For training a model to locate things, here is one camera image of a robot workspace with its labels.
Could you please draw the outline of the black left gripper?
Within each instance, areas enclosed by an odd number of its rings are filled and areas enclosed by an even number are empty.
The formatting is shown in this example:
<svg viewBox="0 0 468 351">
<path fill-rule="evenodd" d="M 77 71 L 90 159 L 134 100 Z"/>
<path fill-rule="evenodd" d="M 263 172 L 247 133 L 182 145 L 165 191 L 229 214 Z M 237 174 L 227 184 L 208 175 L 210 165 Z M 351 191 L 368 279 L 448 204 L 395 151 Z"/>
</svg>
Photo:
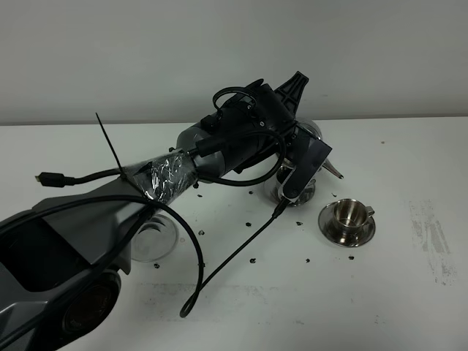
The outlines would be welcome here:
<svg viewBox="0 0 468 351">
<path fill-rule="evenodd" d="M 253 82 L 253 111 L 259 127 L 268 130 L 266 146 L 252 158 L 254 165 L 277 155 L 276 164 L 254 185 L 274 180 L 280 200 L 307 201 L 314 193 L 314 177 L 321 168 L 332 170 L 328 155 L 332 148 L 324 143 L 320 129 L 312 122 L 299 122 L 296 113 L 309 78 L 297 71 L 278 88 Z"/>
</svg>

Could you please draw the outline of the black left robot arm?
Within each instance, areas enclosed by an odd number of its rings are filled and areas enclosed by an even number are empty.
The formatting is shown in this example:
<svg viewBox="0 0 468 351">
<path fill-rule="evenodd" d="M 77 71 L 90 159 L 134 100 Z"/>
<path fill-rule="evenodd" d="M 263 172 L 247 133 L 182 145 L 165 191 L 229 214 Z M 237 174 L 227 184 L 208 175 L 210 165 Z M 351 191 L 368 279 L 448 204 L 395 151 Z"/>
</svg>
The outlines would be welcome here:
<svg viewBox="0 0 468 351">
<path fill-rule="evenodd" d="M 1 348 L 57 350 L 101 324 L 131 270 L 133 238 L 158 211 L 200 182 L 254 186 L 291 171 L 273 218 L 298 200 L 331 147 L 296 118 L 307 76 L 278 88 L 263 80 L 223 88 L 214 112 L 185 129 L 167 154 L 82 178 L 41 173 L 43 186 L 110 182 L 52 197 L 1 223 Z"/>
</svg>

